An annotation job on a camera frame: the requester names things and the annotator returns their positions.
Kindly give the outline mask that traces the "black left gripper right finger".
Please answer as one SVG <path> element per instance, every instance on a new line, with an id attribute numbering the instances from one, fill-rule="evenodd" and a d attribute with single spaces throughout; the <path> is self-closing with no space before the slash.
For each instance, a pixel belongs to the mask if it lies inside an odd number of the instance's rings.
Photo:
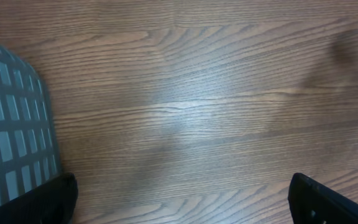
<path id="1" fill-rule="evenodd" d="M 302 173 L 291 179 L 288 203 L 294 224 L 358 224 L 358 203 Z"/>

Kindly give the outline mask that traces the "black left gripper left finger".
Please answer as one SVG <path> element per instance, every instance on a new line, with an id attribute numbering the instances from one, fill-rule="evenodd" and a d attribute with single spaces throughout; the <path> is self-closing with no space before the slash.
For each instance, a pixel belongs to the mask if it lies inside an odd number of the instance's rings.
<path id="1" fill-rule="evenodd" d="M 61 174 L 0 206 L 0 224 L 70 223 L 77 198 L 74 174 Z"/>

